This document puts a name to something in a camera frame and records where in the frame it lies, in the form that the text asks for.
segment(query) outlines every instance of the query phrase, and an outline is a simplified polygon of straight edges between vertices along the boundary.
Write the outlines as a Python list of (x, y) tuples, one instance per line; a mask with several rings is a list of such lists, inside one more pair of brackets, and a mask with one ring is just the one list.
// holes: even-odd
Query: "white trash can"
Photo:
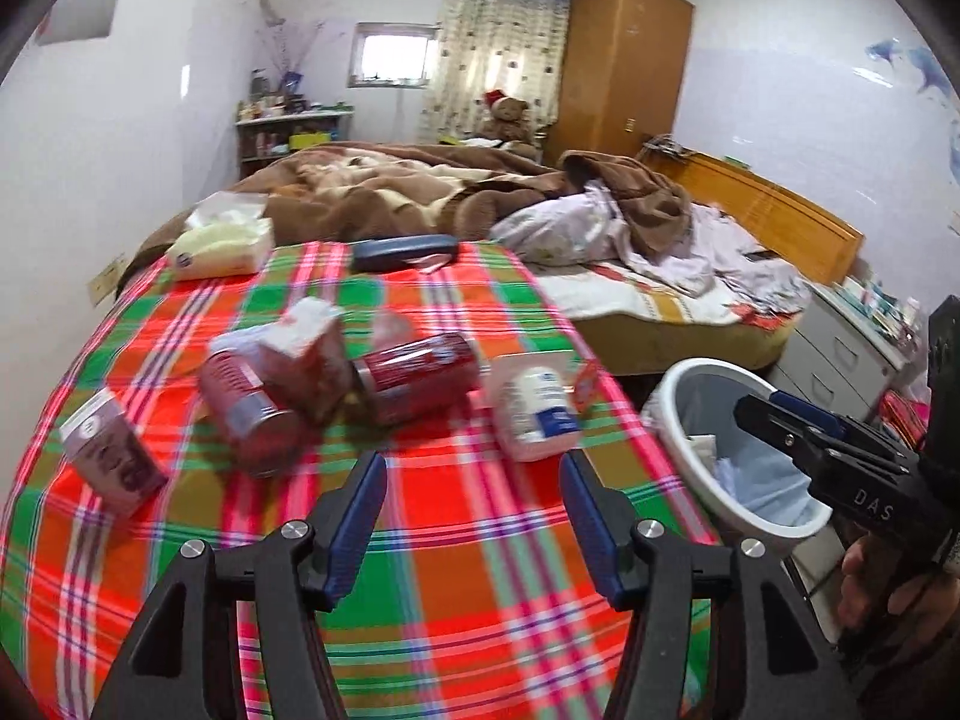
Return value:
[[(645, 420), (659, 436), (680, 476), (713, 516), (743, 536), (754, 536), (785, 556), (829, 522), (832, 509), (810, 496), (793, 525), (779, 525), (754, 514), (724, 490), (700, 456), (689, 436), (714, 435), (717, 457), (733, 463), (790, 464), (790, 458), (757, 437), (741, 430), (733, 407), (747, 394), (769, 398), (776, 391), (750, 371), (729, 362), (693, 358), (678, 362), (664, 375), (651, 397)], [(783, 466), (769, 466), (782, 469)]]

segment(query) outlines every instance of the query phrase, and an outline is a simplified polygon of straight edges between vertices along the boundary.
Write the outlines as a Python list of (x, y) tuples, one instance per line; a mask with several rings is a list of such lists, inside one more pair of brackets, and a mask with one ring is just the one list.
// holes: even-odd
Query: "nightstand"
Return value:
[(769, 381), (815, 406), (867, 419), (906, 357), (832, 288), (811, 284), (810, 292)]

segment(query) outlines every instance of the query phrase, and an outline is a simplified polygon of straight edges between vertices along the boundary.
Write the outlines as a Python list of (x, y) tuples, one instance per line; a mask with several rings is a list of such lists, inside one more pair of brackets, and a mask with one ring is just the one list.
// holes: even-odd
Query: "electrical outlet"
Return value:
[(122, 254), (116, 257), (109, 265), (100, 271), (99, 274), (90, 279), (88, 285), (86, 285), (86, 293), (90, 297), (90, 305), (96, 308), (103, 302), (104, 298), (116, 290), (126, 264), (126, 257)]

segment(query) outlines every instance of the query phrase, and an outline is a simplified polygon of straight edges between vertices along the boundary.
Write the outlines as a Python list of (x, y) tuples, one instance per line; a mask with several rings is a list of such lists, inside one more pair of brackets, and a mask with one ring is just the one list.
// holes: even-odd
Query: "plaid tablecloth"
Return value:
[[(424, 335), (465, 333), (487, 358), (589, 354), (526, 269), (494, 245), (454, 266), (351, 274), (343, 245), (286, 247), (256, 277), (175, 284), (160, 264), (121, 299), (51, 395), (4, 512), (0, 642), (51, 717), (89, 717), (157, 577), (187, 538), (254, 541), (342, 484), (362, 448), (389, 463), (383, 512), (352, 595), (320, 627), (353, 717), (599, 718), (627, 615), (593, 591), (560, 501), (556, 460), (504, 461), (488, 415), (464, 406), (384, 437), (335, 422), (284, 476), (232, 469), (202, 418), (195, 371), (210, 338), (276, 319), (304, 295), (347, 310), (347, 351), (370, 345), (377, 309)], [(64, 462), (56, 428), (101, 386), (125, 406), (171, 481), (130, 522), (104, 511)], [(661, 447), (611, 377), (583, 421), (584, 448), (645, 517), (712, 541)], [(686, 699), (709, 648), (695, 605)], [(240, 608), (248, 710), (269, 715), (253, 605)]]

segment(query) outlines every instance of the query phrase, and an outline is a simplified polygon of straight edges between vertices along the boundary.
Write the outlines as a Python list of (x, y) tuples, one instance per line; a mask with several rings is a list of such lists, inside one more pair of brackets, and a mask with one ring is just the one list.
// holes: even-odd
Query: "blue label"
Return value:
[(541, 431), (544, 431), (544, 437), (548, 439), (562, 436), (564, 433), (574, 433), (580, 429), (577, 420), (563, 406), (537, 412), (536, 421), (541, 426)]

